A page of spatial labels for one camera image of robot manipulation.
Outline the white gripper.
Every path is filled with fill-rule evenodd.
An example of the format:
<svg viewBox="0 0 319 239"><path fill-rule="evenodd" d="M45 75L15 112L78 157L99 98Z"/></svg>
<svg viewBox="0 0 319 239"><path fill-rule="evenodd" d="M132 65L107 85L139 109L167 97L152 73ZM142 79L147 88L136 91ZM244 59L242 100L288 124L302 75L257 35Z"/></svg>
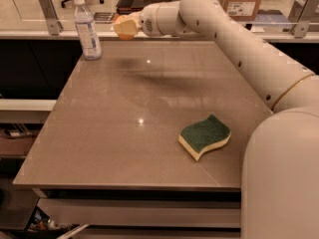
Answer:
<svg viewBox="0 0 319 239"><path fill-rule="evenodd" d="M162 3L151 4L142 11L134 12L129 16L120 16L113 24L114 31L118 34L137 35L143 32L147 36L162 36L158 13Z"/></svg>

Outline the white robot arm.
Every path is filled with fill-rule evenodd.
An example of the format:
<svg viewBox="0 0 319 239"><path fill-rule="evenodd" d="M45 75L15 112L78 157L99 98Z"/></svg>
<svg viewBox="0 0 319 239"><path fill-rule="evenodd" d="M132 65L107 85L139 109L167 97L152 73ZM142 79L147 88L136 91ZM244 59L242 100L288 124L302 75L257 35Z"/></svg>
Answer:
<svg viewBox="0 0 319 239"><path fill-rule="evenodd" d="M317 75L232 20L217 0L152 4L119 17L114 30L218 45L272 112L243 157L241 239L319 239Z"/></svg>

